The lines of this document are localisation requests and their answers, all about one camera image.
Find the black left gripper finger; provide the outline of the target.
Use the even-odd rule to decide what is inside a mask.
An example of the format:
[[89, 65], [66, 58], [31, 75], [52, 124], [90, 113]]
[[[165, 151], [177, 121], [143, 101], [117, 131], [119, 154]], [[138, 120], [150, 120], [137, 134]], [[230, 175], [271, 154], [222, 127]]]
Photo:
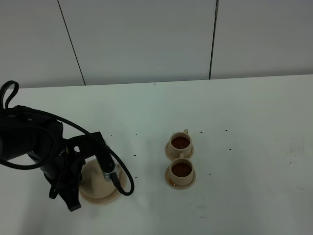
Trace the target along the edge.
[[62, 199], [66, 203], [68, 209], [72, 212], [81, 208], [79, 201], [79, 191], [66, 191], [62, 193]]

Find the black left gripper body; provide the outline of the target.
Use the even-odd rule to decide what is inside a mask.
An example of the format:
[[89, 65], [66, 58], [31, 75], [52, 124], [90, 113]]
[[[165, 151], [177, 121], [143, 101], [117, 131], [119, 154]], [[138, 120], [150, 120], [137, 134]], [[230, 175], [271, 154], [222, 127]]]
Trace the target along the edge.
[[62, 196], [62, 193], [66, 191], [79, 191], [82, 174], [80, 172], [76, 175], [70, 170], [67, 145], [49, 163], [41, 167], [41, 170], [51, 185], [50, 196]]

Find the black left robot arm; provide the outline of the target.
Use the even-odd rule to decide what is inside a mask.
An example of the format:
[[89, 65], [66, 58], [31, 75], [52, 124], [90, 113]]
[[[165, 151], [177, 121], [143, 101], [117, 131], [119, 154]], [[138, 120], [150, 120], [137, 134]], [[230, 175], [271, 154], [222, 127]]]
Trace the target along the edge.
[[50, 183], [49, 197], [60, 196], [72, 212], [81, 207], [82, 163], [63, 124], [55, 118], [17, 106], [0, 112], [0, 163], [19, 170], [41, 169]]

